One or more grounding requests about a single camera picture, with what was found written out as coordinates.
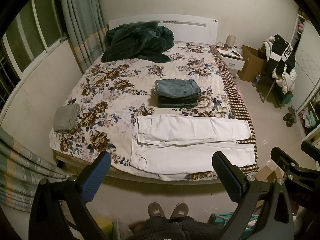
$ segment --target curtain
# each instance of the curtain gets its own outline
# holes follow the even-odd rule
[[[30,212],[39,181],[62,181],[67,173],[30,152],[0,127],[0,203]]]
[[[100,0],[61,0],[68,34],[83,72],[106,50]]]

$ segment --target white pants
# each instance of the white pants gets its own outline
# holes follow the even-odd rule
[[[130,165],[156,174],[213,171],[212,155],[216,151],[222,151],[238,167],[252,165],[253,145],[231,142],[250,136],[249,124],[244,120],[139,116],[132,136]]]

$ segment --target dark green plush blanket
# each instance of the dark green plush blanket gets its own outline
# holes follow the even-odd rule
[[[156,22],[121,25],[107,32],[110,46],[101,62],[140,58],[153,62],[170,62],[164,51],[173,47],[173,32]]]

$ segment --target nightstand drawer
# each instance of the nightstand drawer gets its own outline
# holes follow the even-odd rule
[[[242,70],[244,61],[235,58],[222,57],[223,61],[226,63],[228,68]]]

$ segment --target white nightstand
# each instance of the white nightstand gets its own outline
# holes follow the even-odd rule
[[[223,49],[217,48],[217,50],[220,52],[223,61],[229,67],[230,72],[235,77],[238,70],[242,70],[243,68],[243,65],[244,65],[244,61],[242,61],[243,58],[241,56],[237,56],[234,53],[232,53],[233,51],[237,52],[234,49],[228,49],[228,51],[225,51]]]

